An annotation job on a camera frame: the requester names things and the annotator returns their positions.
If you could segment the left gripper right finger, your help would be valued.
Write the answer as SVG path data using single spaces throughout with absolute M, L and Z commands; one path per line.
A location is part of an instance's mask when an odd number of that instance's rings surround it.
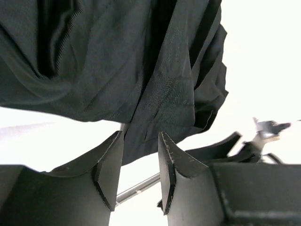
M 220 226 L 225 216 L 211 170 L 158 135 L 162 208 L 170 226 Z

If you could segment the black pleated skirt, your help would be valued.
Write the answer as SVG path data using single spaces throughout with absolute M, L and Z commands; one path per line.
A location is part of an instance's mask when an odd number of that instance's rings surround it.
M 226 35 L 219 0 L 3 0 L 0 105 L 125 124 L 127 165 L 211 128 Z

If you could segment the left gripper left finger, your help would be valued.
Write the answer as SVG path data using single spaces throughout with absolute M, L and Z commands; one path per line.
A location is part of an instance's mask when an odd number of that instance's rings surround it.
M 123 132 L 51 172 L 0 167 L 3 226 L 106 226 L 115 209 Z

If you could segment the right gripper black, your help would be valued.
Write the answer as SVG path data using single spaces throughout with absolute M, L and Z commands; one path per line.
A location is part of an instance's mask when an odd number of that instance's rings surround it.
M 187 150 L 186 153 L 203 163 L 213 162 L 263 162 L 262 150 L 265 144 L 279 140 L 279 133 L 291 127 L 291 123 L 277 123 L 275 121 L 254 120 L 256 135 L 249 141 L 244 142 L 242 148 L 236 155 L 228 156 L 235 144 L 241 138 L 238 132 L 232 133 L 226 139 L 213 145 L 197 149 Z

